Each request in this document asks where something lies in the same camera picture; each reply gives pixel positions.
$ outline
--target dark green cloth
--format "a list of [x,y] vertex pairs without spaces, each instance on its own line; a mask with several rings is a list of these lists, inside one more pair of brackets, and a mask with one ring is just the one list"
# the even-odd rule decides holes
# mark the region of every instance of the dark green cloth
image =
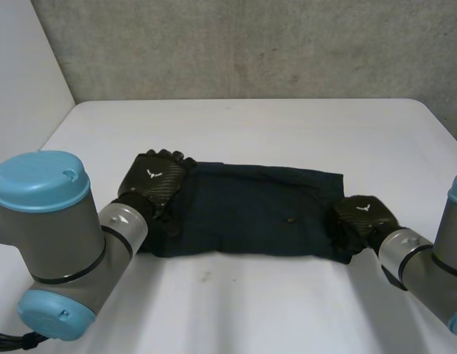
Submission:
[[348,263],[332,247],[326,211],[343,198],[343,176],[289,167],[199,163],[153,221],[140,251],[159,257],[219,251],[314,255]]

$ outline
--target black carbon fiber hand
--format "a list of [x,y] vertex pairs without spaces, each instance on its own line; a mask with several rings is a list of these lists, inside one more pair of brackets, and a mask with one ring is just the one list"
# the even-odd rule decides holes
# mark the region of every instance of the black carbon fiber hand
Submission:
[[369,237],[373,232],[378,232],[378,226],[400,228],[397,219],[383,202],[368,195],[354,195],[333,204],[328,224],[334,229],[334,245],[354,253],[369,246]]
[[143,195],[158,209],[179,191],[184,176],[196,162],[179,151],[150,150],[139,154],[119,188],[119,197],[127,193]]

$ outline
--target gray concrete wall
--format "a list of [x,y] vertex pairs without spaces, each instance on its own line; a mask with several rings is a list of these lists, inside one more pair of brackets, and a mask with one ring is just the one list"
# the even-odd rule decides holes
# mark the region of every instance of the gray concrete wall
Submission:
[[457,138],[457,0],[32,0],[77,102],[409,97]]

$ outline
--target white wall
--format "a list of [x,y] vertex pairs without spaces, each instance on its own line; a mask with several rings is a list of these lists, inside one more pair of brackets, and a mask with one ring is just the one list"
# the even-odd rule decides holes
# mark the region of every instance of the white wall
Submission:
[[29,0],[0,0],[0,162],[37,150],[74,107]]

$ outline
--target white logo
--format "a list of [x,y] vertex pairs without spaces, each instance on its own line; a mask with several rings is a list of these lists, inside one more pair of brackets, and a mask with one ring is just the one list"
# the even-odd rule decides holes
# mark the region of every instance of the white logo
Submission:
[[155,178],[161,176],[163,173],[151,173],[150,170],[147,170],[147,173],[150,175],[150,178]]
[[371,204],[368,204],[368,206],[366,208],[360,208],[359,206],[357,206],[356,209],[363,210],[364,212],[368,212],[370,206],[371,206]]

